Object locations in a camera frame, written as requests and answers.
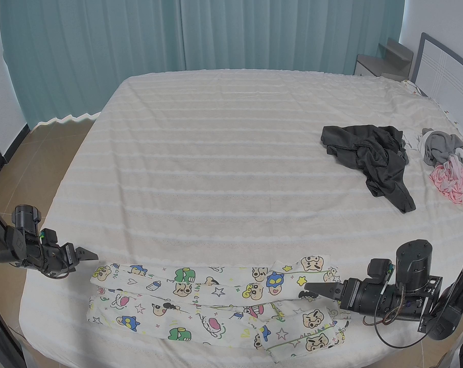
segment black garment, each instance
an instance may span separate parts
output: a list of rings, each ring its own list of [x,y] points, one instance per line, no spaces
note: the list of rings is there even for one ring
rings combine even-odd
[[[326,153],[351,169],[361,169],[373,196],[386,196],[401,212],[415,210],[403,184],[406,157],[403,132],[392,126],[325,126],[322,143]]]

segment white headboard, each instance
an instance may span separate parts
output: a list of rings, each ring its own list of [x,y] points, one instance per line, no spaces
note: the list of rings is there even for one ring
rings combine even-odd
[[[463,58],[422,33],[412,82],[440,105],[463,136]]]

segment curtain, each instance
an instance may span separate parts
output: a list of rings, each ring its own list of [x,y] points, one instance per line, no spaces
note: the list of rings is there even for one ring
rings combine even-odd
[[[27,124],[100,112],[124,79],[185,69],[180,0],[0,0]]]
[[[351,75],[357,54],[398,40],[405,0],[180,0],[188,70]]]
[[[352,74],[398,40],[405,0],[0,0],[28,125],[99,112],[127,77],[263,68]]]

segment striped bed sheet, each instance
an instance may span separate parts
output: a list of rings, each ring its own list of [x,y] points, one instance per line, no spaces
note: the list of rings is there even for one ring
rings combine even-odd
[[[44,227],[101,261],[156,266],[269,266],[303,252],[331,255],[342,279],[366,277],[371,258],[425,238],[445,288],[463,264],[463,205],[441,195],[431,167],[407,145],[405,184],[417,210],[374,198],[358,170],[326,154],[326,125],[393,125],[457,133],[438,105],[383,77],[216,70],[125,80],[77,152]],[[276,366],[265,352],[172,342],[95,326],[85,318],[97,263],[62,281],[28,271],[20,307],[27,340],[64,365]],[[283,367],[360,367],[386,353],[352,314],[342,346]],[[417,323],[381,328],[395,344]]]

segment tiled floor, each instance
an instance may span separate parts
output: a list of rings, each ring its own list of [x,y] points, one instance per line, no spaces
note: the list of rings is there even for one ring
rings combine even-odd
[[[36,206],[44,221],[59,184],[92,124],[89,119],[52,123],[39,126],[27,136],[0,173],[0,212],[7,222],[11,223],[10,214],[19,204]],[[0,313],[18,332],[21,332],[19,308],[25,280],[25,270],[0,264]],[[425,339],[422,344],[391,354],[370,368],[428,368],[437,364],[462,330],[463,319],[455,334],[447,340]],[[39,368],[62,366],[30,350]]]

